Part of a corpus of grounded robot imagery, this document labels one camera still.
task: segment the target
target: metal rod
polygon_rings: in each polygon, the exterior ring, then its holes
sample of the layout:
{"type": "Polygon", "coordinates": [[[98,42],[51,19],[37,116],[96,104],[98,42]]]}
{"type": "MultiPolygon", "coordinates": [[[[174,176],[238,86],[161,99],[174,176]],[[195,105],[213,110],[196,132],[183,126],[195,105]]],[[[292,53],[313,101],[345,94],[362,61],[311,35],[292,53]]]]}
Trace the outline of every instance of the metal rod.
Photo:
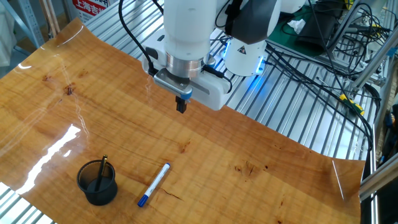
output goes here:
{"type": "Polygon", "coordinates": [[[348,28],[348,25],[350,25],[354,19],[354,16],[359,10],[359,7],[357,5],[361,3],[362,1],[354,1],[354,4],[351,6],[351,9],[348,11],[347,15],[343,19],[343,22],[341,22],[341,25],[339,26],[338,30],[336,31],[336,34],[340,35],[335,35],[333,39],[328,43],[328,49],[329,50],[334,50],[335,47],[338,44],[338,41],[341,39],[341,37],[345,34],[346,29],[348,28]]]}
{"type": "Polygon", "coordinates": [[[17,12],[11,7],[11,5],[7,2],[7,0],[0,0],[0,3],[4,5],[6,10],[13,16],[15,22],[21,27],[22,31],[25,32],[26,36],[29,40],[35,45],[36,48],[39,48],[42,44],[40,41],[36,39],[35,35],[29,28],[25,25],[24,21],[18,16],[17,12]]]}
{"type": "MultiPolygon", "coordinates": [[[[376,133],[373,124],[373,150],[371,151],[371,174],[373,174],[377,169],[377,162],[376,162],[376,133]]],[[[377,195],[371,194],[371,197],[374,197],[371,201],[371,224],[378,224],[379,223],[379,204],[377,195]]]]}
{"type": "Polygon", "coordinates": [[[361,182],[359,198],[367,199],[371,194],[398,177],[398,154],[394,155],[385,164],[361,182]]]}
{"type": "Polygon", "coordinates": [[[365,83],[370,79],[373,73],[379,68],[382,61],[385,59],[387,52],[398,44],[398,27],[394,29],[392,34],[388,37],[384,45],[377,51],[371,59],[366,68],[361,72],[361,75],[351,84],[354,91],[361,89],[365,83]]]}

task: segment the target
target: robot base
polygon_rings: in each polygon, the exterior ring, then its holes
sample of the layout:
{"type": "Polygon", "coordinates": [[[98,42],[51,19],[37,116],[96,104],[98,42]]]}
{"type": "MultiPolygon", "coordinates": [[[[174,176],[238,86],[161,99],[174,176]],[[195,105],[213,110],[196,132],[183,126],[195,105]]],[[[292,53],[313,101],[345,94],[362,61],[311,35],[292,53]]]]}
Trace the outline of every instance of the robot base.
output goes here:
{"type": "Polygon", "coordinates": [[[267,42],[245,44],[237,39],[228,42],[224,57],[225,67],[233,74],[242,77],[261,75],[265,69],[265,59],[268,54],[264,51],[267,42]]]}

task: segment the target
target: pen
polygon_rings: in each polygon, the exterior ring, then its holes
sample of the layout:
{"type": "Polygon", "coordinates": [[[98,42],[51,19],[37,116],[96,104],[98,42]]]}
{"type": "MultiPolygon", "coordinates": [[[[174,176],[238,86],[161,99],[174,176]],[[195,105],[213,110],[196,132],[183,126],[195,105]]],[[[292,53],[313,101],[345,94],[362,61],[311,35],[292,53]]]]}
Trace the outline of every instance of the pen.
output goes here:
{"type": "Polygon", "coordinates": [[[169,168],[170,168],[170,164],[169,163],[164,164],[162,170],[159,172],[159,174],[157,174],[155,180],[150,184],[149,188],[147,189],[147,191],[145,191],[144,195],[142,196],[142,198],[138,202],[138,206],[143,207],[145,205],[145,203],[147,202],[149,196],[155,190],[156,186],[162,180],[163,176],[166,174],[166,172],[168,171],[169,168]]]}

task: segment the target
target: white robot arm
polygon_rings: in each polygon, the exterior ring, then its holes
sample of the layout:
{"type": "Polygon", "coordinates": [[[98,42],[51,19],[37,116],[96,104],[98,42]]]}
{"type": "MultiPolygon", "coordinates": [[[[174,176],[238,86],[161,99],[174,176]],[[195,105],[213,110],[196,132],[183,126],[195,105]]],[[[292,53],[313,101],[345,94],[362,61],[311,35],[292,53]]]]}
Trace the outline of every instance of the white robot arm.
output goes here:
{"type": "MultiPolygon", "coordinates": [[[[155,69],[149,68],[144,56],[142,67],[154,77],[155,84],[176,95],[179,112],[186,110],[190,98],[219,110],[229,97],[231,84],[208,65],[215,23],[238,44],[247,46],[246,55],[257,57],[249,49],[265,43],[277,24],[280,7],[281,0],[165,0],[164,29],[143,44],[155,69]]],[[[256,52],[262,54],[264,48],[258,48],[261,50],[256,52]]]]}

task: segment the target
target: wood grain surface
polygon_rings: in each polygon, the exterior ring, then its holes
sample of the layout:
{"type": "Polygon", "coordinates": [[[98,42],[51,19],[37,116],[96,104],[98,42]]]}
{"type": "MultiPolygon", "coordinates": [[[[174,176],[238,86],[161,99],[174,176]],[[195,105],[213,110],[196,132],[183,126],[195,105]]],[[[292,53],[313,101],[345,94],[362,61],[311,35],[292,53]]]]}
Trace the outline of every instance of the wood grain surface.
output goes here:
{"type": "Polygon", "coordinates": [[[138,60],[79,20],[0,80],[0,181],[57,223],[359,223],[363,165],[226,106],[178,113],[138,60]],[[76,175],[103,154],[119,190],[97,207],[76,175]]]}

